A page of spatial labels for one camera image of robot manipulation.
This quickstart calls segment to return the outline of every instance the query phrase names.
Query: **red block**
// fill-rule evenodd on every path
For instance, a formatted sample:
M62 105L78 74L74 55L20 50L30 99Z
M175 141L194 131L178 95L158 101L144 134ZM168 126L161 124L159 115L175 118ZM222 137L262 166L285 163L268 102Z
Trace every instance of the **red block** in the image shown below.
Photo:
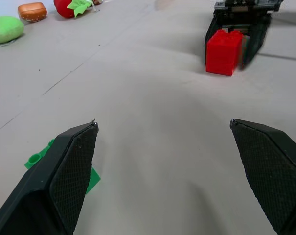
M206 44L206 71L232 76L241 55L243 34L218 30Z

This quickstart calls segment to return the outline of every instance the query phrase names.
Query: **green lego brick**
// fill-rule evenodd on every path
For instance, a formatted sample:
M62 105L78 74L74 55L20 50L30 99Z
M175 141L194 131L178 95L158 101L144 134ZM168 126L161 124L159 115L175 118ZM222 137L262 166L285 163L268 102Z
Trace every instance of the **green lego brick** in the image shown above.
M46 152L50 149L50 147L52 146L54 142L54 139L52 139L48 145L41 150L39 153L35 153L34 155L32 155L28 161L24 164L25 167L29 170L33 167L33 165L35 165L38 161L41 160L41 158L43 158L46 155ZM91 174L90 174L90 181L89 181L89 185L86 191L86 194L100 181L100 176L97 174L97 172L93 169L93 167L91 168Z

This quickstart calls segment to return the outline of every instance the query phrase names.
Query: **red toy tomato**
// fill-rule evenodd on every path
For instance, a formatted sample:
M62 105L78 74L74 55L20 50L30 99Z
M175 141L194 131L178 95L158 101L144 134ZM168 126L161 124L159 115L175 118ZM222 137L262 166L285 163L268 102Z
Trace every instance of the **red toy tomato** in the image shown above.
M71 4L72 0L54 0L56 11L65 18L74 17L74 10L68 9L68 5Z

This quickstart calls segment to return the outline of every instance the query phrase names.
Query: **robotic arm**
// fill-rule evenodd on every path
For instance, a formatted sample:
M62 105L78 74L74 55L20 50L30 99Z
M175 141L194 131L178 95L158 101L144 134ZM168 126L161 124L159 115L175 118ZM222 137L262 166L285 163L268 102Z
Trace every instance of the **robotic arm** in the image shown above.
M242 58L247 65L262 47L271 23L269 11L278 11L284 0L225 0L214 6L214 18L205 36L206 44L217 30L238 30L248 37Z

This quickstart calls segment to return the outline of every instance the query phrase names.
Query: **plush toy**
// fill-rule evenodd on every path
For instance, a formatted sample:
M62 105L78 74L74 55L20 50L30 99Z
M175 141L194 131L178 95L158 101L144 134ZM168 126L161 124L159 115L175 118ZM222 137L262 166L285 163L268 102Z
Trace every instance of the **plush toy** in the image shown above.
M29 22L40 21L44 19L48 13L42 2L34 2L20 5L18 7L18 12L23 20Z
M0 44L7 43L23 34L23 23L13 16L0 16Z
M71 0L54 0L56 11L65 18L74 17L74 10L67 8Z
M92 0L72 0L71 4L68 5L68 8L74 10L76 17L78 14L83 14L91 5L93 6L94 11L96 11Z

